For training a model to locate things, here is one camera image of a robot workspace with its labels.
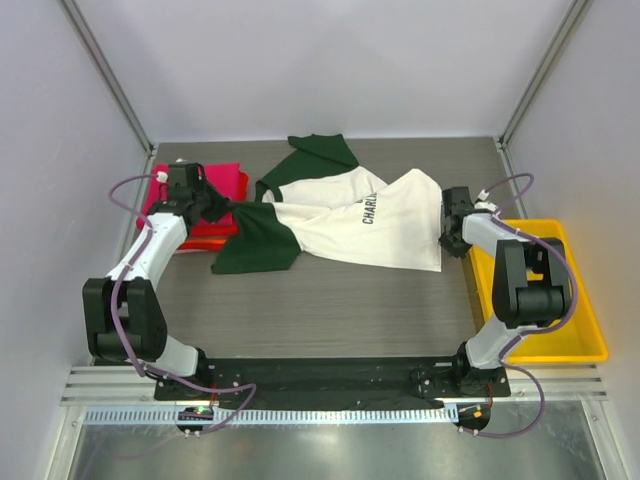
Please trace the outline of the white and green raglan t-shirt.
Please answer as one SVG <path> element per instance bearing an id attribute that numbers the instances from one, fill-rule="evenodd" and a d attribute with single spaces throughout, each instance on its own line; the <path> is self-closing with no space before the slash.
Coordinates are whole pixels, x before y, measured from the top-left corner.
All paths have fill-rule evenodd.
<path id="1" fill-rule="evenodd" d="M 342 135 L 291 136 L 292 152 L 232 209 L 238 232 L 217 275 L 283 271 L 302 253 L 350 264 L 438 272 L 441 187 L 412 168 L 387 183 Z"/>

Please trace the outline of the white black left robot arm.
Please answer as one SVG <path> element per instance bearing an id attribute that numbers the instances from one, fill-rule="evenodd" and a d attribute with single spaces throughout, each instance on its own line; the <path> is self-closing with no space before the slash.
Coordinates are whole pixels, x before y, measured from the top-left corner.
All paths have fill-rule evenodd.
<path id="1" fill-rule="evenodd" d="M 164 193 L 147 212 L 116 198 L 124 181 L 108 192 L 109 200 L 143 228 L 116 266 L 82 288 L 88 349 L 96 359 L 130 364 L 142 377 L 205 387 L 211 382 L 206 355 L 169 334 L 156 287 L 192 229 L 201 221 L 219 221 L 233 202 L 207 179 L 199 163 L 177 161 L 152 177 Z"/>

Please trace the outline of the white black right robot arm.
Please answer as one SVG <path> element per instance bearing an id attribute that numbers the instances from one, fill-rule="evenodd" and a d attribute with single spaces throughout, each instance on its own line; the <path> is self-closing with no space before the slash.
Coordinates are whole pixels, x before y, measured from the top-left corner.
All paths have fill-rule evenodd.
<path id="1" fill-rule="evenodd" d="M 466 395 L 498 383 L 505 359 L 524 338 L 561 328 L 576 308 L 576 278 L 562 240 L 540 238 L 501 222 L 466 187 L 442 192 L 440 246 L 463 258 L 474 247 L 494 261 L 493 314 L 452 358 L 451 381 Z"/>

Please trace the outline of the folded red t-shirt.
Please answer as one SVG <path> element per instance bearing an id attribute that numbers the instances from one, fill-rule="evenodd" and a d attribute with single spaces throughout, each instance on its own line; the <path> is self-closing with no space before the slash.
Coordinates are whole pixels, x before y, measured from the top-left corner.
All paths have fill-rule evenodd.
<path id="1" fill-rule="evenodd" d="M 242 202 L 246 199 L 249 177 L 240 170 L 239 163 L 205 165 L 204 171 L 207 180 L 224 196 L 233 202 Z M 151 181 L 149 193 L 143 207 L 145 215 L 150 214 L 151 206 L 160 198 L 164 188 L 155 179 Z M 200 220 L 191 230 L 191 237 L 226 236 L 237 233 L 236 222 L 230 213 L 227 213 L 217 223 L 208 223 Z"/>

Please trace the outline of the folded orange t-shirt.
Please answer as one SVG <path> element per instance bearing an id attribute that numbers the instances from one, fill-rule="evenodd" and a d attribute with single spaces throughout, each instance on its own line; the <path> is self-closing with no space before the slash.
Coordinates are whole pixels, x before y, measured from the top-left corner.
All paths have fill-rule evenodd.
<path id="1" fill-rule="evenodd" d="M 228 237 L 197 237 L 185 240 L 179 247 L 179 250 L 197 250 L 219 252 L 229 240 Z"/>

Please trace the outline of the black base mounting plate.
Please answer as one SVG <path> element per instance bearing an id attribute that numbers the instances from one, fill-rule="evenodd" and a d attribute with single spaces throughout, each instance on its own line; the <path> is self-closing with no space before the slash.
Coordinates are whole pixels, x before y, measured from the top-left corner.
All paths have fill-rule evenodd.
<path id="1" fill-rule="evenodd" d="M 460 354 L 426 357 L 208 358 L 188 378 L 218 389 L 253 383 L 263 402 L 309 394 L 313 400 L 363 399 L 379 391 L 384 400 L 449 399 L 511 395 L 503 367 L 478 369 Z"/>

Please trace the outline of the yellow plastic bin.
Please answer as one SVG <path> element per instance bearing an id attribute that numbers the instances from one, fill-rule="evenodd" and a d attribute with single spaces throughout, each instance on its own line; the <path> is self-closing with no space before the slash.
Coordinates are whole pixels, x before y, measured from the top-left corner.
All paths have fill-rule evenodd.
<path id="1" fill-rule="evenodd" d="M 573 273 L 565 276 L 564 282 L 565 291 L 569 294 L 565 301 L 565 311 L 571 314 L 569 320 L 564 321 L 559 316 L 551 324 L 552 327 L 561 326 L 555 331 L 525 336 L 509 351 L 505 360 L 518 365 L 597 364 L 608 360 L 608 347 L 562 223 L 553 218 L 506 219 L 504 223 L 547 243 L 554 239 L 560 241 L 566 261 L 560 267 L 560 273 Z"/>

